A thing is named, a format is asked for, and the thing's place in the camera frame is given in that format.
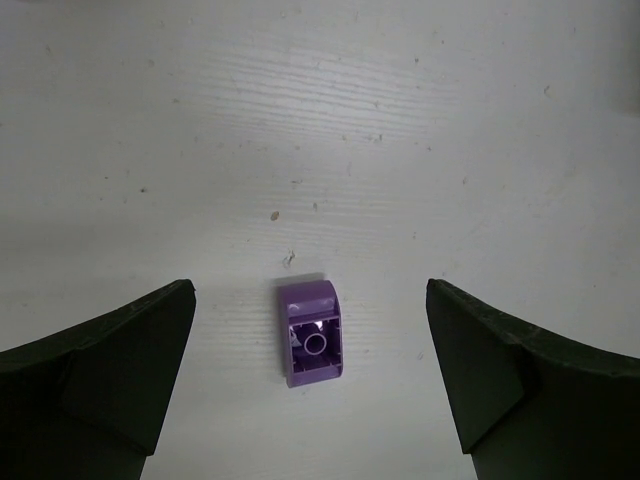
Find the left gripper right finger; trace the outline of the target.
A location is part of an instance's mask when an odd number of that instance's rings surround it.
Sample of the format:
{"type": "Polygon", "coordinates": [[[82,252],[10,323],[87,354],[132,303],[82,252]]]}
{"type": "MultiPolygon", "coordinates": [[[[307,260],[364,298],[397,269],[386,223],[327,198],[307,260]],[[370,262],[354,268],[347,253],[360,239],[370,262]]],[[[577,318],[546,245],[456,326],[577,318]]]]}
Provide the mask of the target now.
{"type": "Polygon", "coordinates": [[[426,312],[478,478],[638,478],[638,359],[511,316],[445,280],[429,280],[426,312]]]}

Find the purple sloped lego brick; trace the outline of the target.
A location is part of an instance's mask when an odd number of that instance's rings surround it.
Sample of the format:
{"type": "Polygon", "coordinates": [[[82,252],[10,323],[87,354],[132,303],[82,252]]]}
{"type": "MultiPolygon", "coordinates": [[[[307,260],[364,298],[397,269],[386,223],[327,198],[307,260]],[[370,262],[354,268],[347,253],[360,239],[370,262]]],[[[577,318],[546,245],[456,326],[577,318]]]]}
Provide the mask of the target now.
{"type": "Polygon", "coordinates": [[[276,289],[287,386],[302,387],[342,376],[342,315],[334,285],[326,280],[276,289]]]}

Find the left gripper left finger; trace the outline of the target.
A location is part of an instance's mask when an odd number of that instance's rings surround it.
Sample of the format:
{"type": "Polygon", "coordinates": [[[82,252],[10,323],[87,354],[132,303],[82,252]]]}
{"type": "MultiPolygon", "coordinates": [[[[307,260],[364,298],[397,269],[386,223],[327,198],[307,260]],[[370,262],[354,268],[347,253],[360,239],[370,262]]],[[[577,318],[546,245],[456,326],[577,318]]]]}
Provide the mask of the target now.
{"type": "Polygon", "coordinates": [[[186,349],[195,287],[176,280],[1,354],[4,479],[138,479],[186,349]]]}

